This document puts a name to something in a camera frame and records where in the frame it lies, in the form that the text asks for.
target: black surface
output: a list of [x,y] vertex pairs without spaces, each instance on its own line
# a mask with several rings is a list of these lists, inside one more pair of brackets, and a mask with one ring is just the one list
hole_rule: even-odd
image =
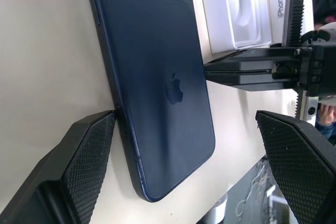
[[327,223],[336,204],[336,150],[311,124],[259,111],[272,173],[300,224]]
[[88,224],[105,176],[114,129],[105,111],[74,123],[35,166],[0,223]]
[[215,147],[193,2],[91,5],[133,187],[158,201]]

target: person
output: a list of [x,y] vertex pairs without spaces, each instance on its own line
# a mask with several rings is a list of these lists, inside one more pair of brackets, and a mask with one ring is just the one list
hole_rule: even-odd
[[315,127],[332,145],[336,145],[336,106],[319,104]]

